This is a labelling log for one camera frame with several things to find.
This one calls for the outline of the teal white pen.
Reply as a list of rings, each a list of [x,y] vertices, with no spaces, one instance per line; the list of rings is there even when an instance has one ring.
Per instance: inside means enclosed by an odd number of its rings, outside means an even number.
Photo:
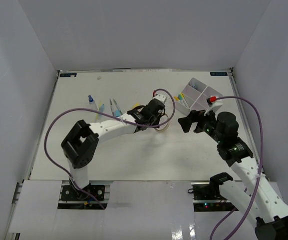
[[[185,100],[184,100],[184,98],[183,98],[183,95],[182,95],[181,93],[178,94],[178,98],[179,98],[179,100],[183,103],[183,105],[186,106],[186,102],[185,102]]]

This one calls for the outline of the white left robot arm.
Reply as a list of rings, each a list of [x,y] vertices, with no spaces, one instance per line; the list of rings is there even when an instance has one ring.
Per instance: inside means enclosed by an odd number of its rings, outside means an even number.
[[[87,165],[92,161],[97,146],[107,140],[125,134],[144,131],[160,122],[165,111],[167,97],[158,94],[141,110],[132,109],[117,120],[86,123],[79,120],[61,143],[64,155],[69,162],[70,185],[78,199],[85,199],[90,192]]]

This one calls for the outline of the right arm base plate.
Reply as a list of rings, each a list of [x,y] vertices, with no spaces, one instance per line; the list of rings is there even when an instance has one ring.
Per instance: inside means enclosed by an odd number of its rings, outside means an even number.
[[[229,212],[234,205],[220,195],[215,195],[209,184],[193,184],[188,190],[193,196],[194,212]]]

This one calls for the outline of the blue capped small marker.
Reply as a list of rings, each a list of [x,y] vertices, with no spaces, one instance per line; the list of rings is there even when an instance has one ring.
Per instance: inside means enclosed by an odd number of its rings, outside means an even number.
[[[95,103],[95,100],[93,99],[92,95],[88,96],[88,102],[89,102],[89,104],[94,104]]]

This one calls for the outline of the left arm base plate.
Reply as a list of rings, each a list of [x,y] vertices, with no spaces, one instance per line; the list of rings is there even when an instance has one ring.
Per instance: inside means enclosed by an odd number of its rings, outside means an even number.
[[[58,209],[62,210],[104,210],[109,200],[109,186],[90,185],[84,189],[88,194],[76,190],[69,184],[60,191]]]

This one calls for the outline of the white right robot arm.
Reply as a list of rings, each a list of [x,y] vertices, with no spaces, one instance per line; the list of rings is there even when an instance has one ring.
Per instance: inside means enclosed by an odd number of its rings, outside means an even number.
[[[215,114],[191,111],[178,119],[183,132],[196,123],[195,133],[206,133],[217,143],[219,156],[240,178],[247,191],[241,190],[226,172],[210,178],[210,195],[230,201],[255,229],[259,240],[288,240],[288,205],[272,188],[247,144],[238,136],[239,124],[230,112]]]

